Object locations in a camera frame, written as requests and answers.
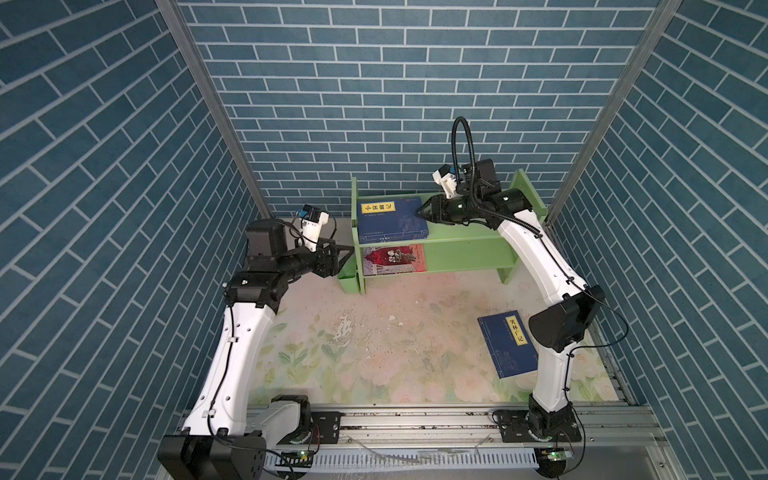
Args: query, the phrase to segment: shelf leg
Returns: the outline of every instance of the shelf leg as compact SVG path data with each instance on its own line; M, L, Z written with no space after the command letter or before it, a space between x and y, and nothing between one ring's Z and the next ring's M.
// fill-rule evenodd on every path
M518 266L520 266L520 260L515 262L514 266L510 266L509 268L497 268L496 271L498 272L498 278L502 281L502 285L508 285L509 280L511 280L512 275L515 274L515 271L517 271Z

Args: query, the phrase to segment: green basket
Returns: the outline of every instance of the green basket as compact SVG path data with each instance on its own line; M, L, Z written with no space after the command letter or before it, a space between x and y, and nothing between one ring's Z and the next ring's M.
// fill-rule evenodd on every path
M357 260L354 255L344 263L336 278L339 279L344 293L360 293L360 283L357 281Z

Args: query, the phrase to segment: blue book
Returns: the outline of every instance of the blue book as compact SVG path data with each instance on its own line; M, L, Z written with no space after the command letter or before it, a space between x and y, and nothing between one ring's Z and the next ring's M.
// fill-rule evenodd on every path
M500 379L538 368L538 354L517 311L478 318Z
M357 234L360 243L420 240L429 235L427 220L415 213L420 197L397 198L357 204Z

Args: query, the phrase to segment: white robot arm segment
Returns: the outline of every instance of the white robot arm segment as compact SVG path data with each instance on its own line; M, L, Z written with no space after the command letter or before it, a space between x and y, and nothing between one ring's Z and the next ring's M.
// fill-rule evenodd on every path
M234 313L234 323L230 318L230 312ZM237 302L231 309L224 309L223 328L214 360L210 364L208 376L192 412L184 422L184 428L189 428L191 435L211 435L211 431L215 434L219 429L227 429L228 435L245 433L245 416L253 362L267 331L272 327L274 318L275 312L271 308L268 306L256 308L255 303ZM211 400L214 401L212 409L210 408Z
M537 227L544 235L538 239L534 234L509 220L504 220L498 228L498 232L505 238L520 256L520 260L531 272L536 286L541 291L541 298L544 299L546 306L552 306L563 301L565 295L574 296L581 292L577 285L585 285L586 282L581 278L562 257L558 249L555 248L552 240L547 237L538 222L536 214L530 210L517 212L515 217L529 225ZM573 277L573 282L563 275L563 270L568 276Z

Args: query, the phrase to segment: red book cover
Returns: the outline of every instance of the red book cover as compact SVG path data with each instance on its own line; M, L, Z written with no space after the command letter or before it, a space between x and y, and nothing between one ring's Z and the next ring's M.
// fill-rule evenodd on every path
M427 271L424 246L420 243L400 247L363 247L362 274L389 275Z

